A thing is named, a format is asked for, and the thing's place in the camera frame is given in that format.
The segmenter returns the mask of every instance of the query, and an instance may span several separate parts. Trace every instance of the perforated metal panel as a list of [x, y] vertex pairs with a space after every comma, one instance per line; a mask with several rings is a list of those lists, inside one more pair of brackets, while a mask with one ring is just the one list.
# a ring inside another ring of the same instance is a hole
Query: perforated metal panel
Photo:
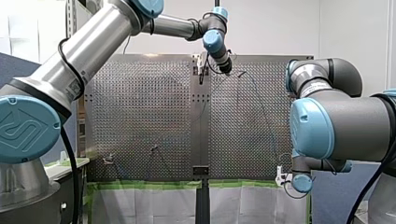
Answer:
[[116, 55], [99, 71], [87, 95], [93, 180], [191, 179], [191, 64], [190, 55]]
[[284, 78], [292, 58], [305, 59], [238, 56], [237, 74], [213, 75], [210, 178], [274, 179], [279, 164], [290, 168], [291, 99]]
[[112, 57], [86, 91], [90, 180], [192, 179], [193, 165], [209, 165], [209, 178], [273, 180], [291, 166], [290, 59], [306, 57], [240, 55], [230, 77], [210, 72], [199, 85], [191, 55]]

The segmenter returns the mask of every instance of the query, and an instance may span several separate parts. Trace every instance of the cable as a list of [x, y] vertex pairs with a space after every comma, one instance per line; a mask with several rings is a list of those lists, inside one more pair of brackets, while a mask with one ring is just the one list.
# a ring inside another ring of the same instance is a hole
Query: cable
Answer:
[[207, 57], [209, 57], [209, 53], [206, 54], [204, 69], [202, 70], [202, 73], [199, 75], [199, 84], [200, 85], [204, 84], [204, 76], [205, 76], [205, 70], [206, 70], [206, 64], [207, 64]]
[[125, 45], [125, 47], [124, 47], [124, 51], [123, 51], [122, 54], [125, 54], [125, 50], [126, 50], [126, 48], [128, 47], [129, 41], [130, 41], [130, 40], [131, 40], [131, 36], [128, 36], [128, 40], [126, 41], [126, 45]]
[[[198, 20], [196, 20], [196, 19], [194, 19], [194, 18], [191, 18], [191, 19], [187, 19], [187, 21], [195, 21], [195, 22], [197, 23], [197, 26], [198, 26], [199, 35], [200, 35], [201, 37], [204, 35], [204, 32], [202, 31], [202, 26], [201, 26], [201, 24], [199, 23]], [[191, 37], [195, 36], [195, 23], [192, 22], [192, 25], [193, 25], [193, 27], [194, 27], [194, 33], [192, 34]]]
[[324, 159], [324, 161], [326, 161], [330, 168], [332, 168], [332, 174], [337, 175], [337, 171], [335, 170], [334, 166], [332, 166], [332, 164], [327, 159]]
[[286, 174], [286, 177], [285, 177], [285, 180], [286, 180], [286, 181], [283, 182], [283, 189], [285, 190], [286, 194], [287, 194], [289, 197], [291, 197], [292, 199], [303, 199], [303, 198], [305, 198], [306, 195], [308, 195], [308, 193], [306, 193], [305, 195], [300, 196], [300, 197], [295, 197], [295, 196], [292, 196], [292, 195], [288, 192], [288, 190], [286, 189], [286, 184], [287, 184], [287, 183], [290, 183], [290, 184], [291, 184], [291, 182], [290, 182], [289, 180], [287, 180], [287, 179], [288, 179], [288, 176], [289, 176], [289, 173]]
[[218, 74], [218, 75], [224, 74], [224, 73], [222, 73], [222, 72], [218, 72], [218, 71], [216, 71], [215, 69], [213, 69], [212, 65], [210, 65], [209, 57], [208, 57], [208, 56], [206, 57], [206, 61], [207, 61], [207, 64], [209, 65], [210, 70], [212, 70], [212, 72], [214, 72], [214, 73], [216, 73], [216, 74]]
[[217, 17], [219, 20], [221, 20], [221, 22], [223, 23], [223, 26], [224, 26], [224, 34], [227, 34], [227, 21], [222, 17], [222, 16], [220, 16], [219, 14], [216, 14], [216, 13], [213, 13], [213, 12], [206, 12], [205, 14], [204, 14], [204, 16], [202, 17], [202, 19], [206, 19], [206, 16], [207, 15], [210, 15], [210, 16], [215, 16], [215, 17]]
[[61, 40], [61, 42], [59, 42], [58, 52], [61, 55], [61, 58], [64, 61], [64, 63], [67, 65], [67, 67], [74, 73], [74, 75], [78, 79], [80, 90], [79, 90], [79, 95], [74, 99], [74, 100], [77, 100], [79, 97], [82, 96], [82, 94], [84, 94], [85, 84], [84, 84], [84, 80], [82, 80], [82, 77], [78, 73], [77, 69], [69, 61], [67, 61], [66, 56], [64, 56], [63, 45], [64, 45], [64, 42], [66, 42], [68, 39], [69, 38], [65, 38], [65, 39]]
[[378, 169], [375, 171], [373, 176], [370, 178], [369, 182], [367, 182], [366, 186], [361, 190], [361, 193], [359, 194], [358, 198], [356, 199], [356, 202], [353, 204], [352, 209], [349, 212], [349, 216], [347, 218], [346, 224], [352, 223], [355, 213], [358, 210], [359, 205], [361, 204], [361, 201], [363, 200], [367, 191], [371, 188], [371, 186], [379, 178], [379, 176], [382, 174], [385, 167], [390, 162], [392, 162], [394, 160], [395, 154], [396, 154], [396, 140], [393, 140], [392, 146], [390, 147], [390, 150], [388, 151], [387, 155], [382, 160], [381, 165], [379, 165]]
[[76, 163], [76, 158], [73, 152], [73, 148], [70, 145], [67, 133], [64, 127], [61, 129], [61, 137], [64, 141], [64, 146], [66, 147], [67, 154], [70, 160], [70, 166], [72, 167], [72, 177], [73, 177], [73, 191], [74, 191], [74, 201], [73, 201], [73, 224], [78, 224], [79, 215], [79, 183], [78, 183], [78, 168]]
[[269, 121], [268, 118], [267, 118], [267, 112], [266, 112], [266, 110], [265, 110], [264, 104], [262, 103], [262, 97], [261, 97], [260, 94], [259, 94], [259, 90], [258, 90], [258, 88], [257, 88], [257, 84], [256, 84], [256, 81], [255, 81], [255, 79], [253, 78], [253, 76], [251, 76], [250, 73], [248, 73], [248, 72], [246, 72], [246, 74], [250, 77], [251, 81], [253, 82], [255, 92], [256, 92], [256, 94], [257, 94], [257, 97], [259, 98], [259, 102], [260, 102], [260, 105], [261, 105], [261, 107], [262, 107], [262, 113], [263, 113], [264, 118], [265, 118], [265, 123], [267, 124], [268, 129], [269, 129], [269, 131], [270, 131], [270, 133], [271, 133], [271, 138], [273, 139], [273, 151], [274, 151], [274, 154], [275, 154], [275, 156], [276, 156], [276, 162], [279, 164], [279, 157], [277, 156], [277, 145], [276, 145], [276, 142], [277, 142], [277, 141], [276, 141], [276, 136], [275, 136], [275, 134], [274, 134], [274, 130], [271, 128], [270, 121]]

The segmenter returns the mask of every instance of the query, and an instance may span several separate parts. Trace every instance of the blue cover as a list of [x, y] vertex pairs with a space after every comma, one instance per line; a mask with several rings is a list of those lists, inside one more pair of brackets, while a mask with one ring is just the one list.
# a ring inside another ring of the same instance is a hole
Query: blue cover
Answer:
[[293, 102], [290, 111], [291, 141], [297, 153], [328, 159], [334, 148], [332, 121], [323, 106], [312, 98]]
[[147, 17], [154, 19], [163, 13], [163, 0], [129, 0]]
[[291, 184], [300, 193], [308, 193], [312, 189], [312, 179], [308, 175], [296, 175]]
[[61, 121], [46, 103], [29, 96], [0, 97], [0, 162], [32, 161], [59, 138]]
[[203, 41], [204, 47], [209, 53], [218, 52], [224, 44], [223, 37], [217, 30], [209, 30], [206, 32]]
[[212, 12], [219, 14], [220, 16], [228, 20], [228, 11], [224, 7], [214, 7]]

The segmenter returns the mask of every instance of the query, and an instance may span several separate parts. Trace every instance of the black cable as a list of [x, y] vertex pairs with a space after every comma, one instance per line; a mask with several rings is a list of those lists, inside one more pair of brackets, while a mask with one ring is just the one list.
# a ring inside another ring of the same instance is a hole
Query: black cable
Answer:
[[210, 16], [215, 16], [217, 17], [219, 20], [221, 20], [221, 23], [223, 23], [224, 25], [224, 34], [227, 34], [228, 28], [227, 28], [227, 21], [225, 20], [225, 18], [223, 18], [222, 16], [220, 16], [217, 13], [213, 13], [213, 12], [206, 12], [204, 14], [204, 16], [202, 17], [202, 19], [206, 19], [206, 16], [210, 15]]
[[126, 45], [125, 45], [125, 47], [124, 47], [124, 51], [123, 51], [122, 54], [125, 54], [125, 50], [126, 50], [126, 48], [128, 47], [129, 41], [130, 41], [130, 40], [131, 40], [131, 36], [128, 37], [128, 40], [126, 41]]
[[395, 154], [396, 154], [396, 140], [393, 140], [392, 146], [390, 147], [390, 150], [388, 151], [387, 155], [382, 160], [381, 165], [379, 165], [378, 169], [375, 171], [373, 176], [370, 178], [369, 182], [367, 182], [366, 186], [361, 190], [361, 193], [359, 194], [358, 198], [356, 199], [356, 202], [353, 204], [352, 209], [349, 212], [349, 216], [347, 218], [346, 224], [352, 223], [355, 213], [356, 213], [356, 211], [358, 211], [359, 205], [361, 204], [361, 201], [363, 200], [367, 191], [369, 191], [371, 186], [379, 178], [379, 176], [382, 174], [382, 172], [387, 167], [387, 165], [389, 165], [389, 163], [391, 163], [394, 160]]
[[206, 64], [208, 62], [207, 57], [209, 57], [209, 53], [206, 54], [206, 60], [205, 60], [205, 64], [204, 64], [204, 69], [202, 70], [202, 73], [199, 75], [199, 84], [200, 85], [204, 84], [204, 76], [205, 76]]
[[303, 199], [303, 198], [305, 198], [306, 195], [308, 195], [308, 193], [306, 193], [306, 194], [304, 194], [303, 196], [300, 196], [300, 197], [295, 197], [295, 196], [292, 196], [292, 195], [288, 192], [288, 190], [286, 189], [286, 184], [287, 184], [287, 183], [290, 183], [290, 184], [291, 184], [291, 182], [290, 182], [289, 180], [287, 180], [287, 179], [288, 179], [288, 176], [289, 176], [289, 173], [286, 174], [285, 182], [283, 182], [283, 189], [285, 190], [286, 194], [287, 194], [289, 197], [291, 197], [292, 199]]
[[324, 159], [323, 161], [326, 161], [330, 168], [332, 168], [332, 174], [337, 175], [337, 171], [335, 170], [334, 166], [327, 159]]
[[79, 74], [79, 72], [77, 71], [77, 69], [69, 61], [67, 61], [66, 56], [64, 56], [63, 45], [64, 45], [64, 42], [66, 42], [68, 39], [69, 38], [65, 38], [65, 39], [61, 40], [61, 42], [59, 42], [58, 52], [61, 55], [61, 58], [64, 61], [64, 63], [67, 65], [67, 67], [74, 73], [74, 75], [78, 79], [80, 90], [79, 90], [79, 95], [74, 99], [74, 100], [77, 100], [79, 97], [82, 96], [82, 94], [84, 94], [85, 85], [84, 85], [84, 80], [82, 80], [82, 77]]
[[74, 201], [73, 201], [73, 224], [78, 224], [79, 215], [79, 183], [78, 183], [78, 168], [76, 163], [76, 158], [74, 156], [73, 148], [70, 145], [67, 133], [64, 127], [61, 129], [61, 137], [64, 141], [64, 146], [66, 147], [67, 155], [69, 156], [70, 166], [72, 167], [72, 177], [73, 177], [73, 191], [74, 191]]
[[199, 33], [200, 37], [202, 37], [204, 35], [204, 31], [202, 31], [202, 26], [201, 26], [201, 24], [199, 23], [198, 20], [196, 20], [194, 18], [191, 18], [191, 19], [187, 19], [187, 21], [192, 21], [192, 26], [194, 27], [194, 33], [192, 34], [191, 37], [194, 37], [195, 36], [195, 32], [196, 32], [196, 29], [195, 29], [196, 27], [195, 27], [194, 21], [197, 23], [198, 33]]
[[212, 65], [210, 65], [210, 62], [208, 61], [208, 57], [206, 57], [206, 60], [207, 60], [207, 64], [209, 65], [210, 70], [212, 70], [213, 73], [216, 73], [216, 74], [218, 74], [218, 75], [224, 74], [224, 73], [222, 73], [222, 72], [218, 72], [218, 71], [216, 71], [215, 69], [213, 69]]
[[154, 19], [151, 19], [151, 21], [149, 22], [149, 34], [150, 35], [154, 34], [154, 26], [155, 26]]

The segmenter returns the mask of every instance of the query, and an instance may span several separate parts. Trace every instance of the metal stand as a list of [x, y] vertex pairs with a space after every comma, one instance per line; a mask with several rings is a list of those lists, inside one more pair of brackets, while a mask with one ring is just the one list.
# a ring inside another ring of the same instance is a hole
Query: metal stand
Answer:
[[195, 224], [210, 224], [209, 180], [202, 180], [202, 187], [197, 190], [195, 205]]

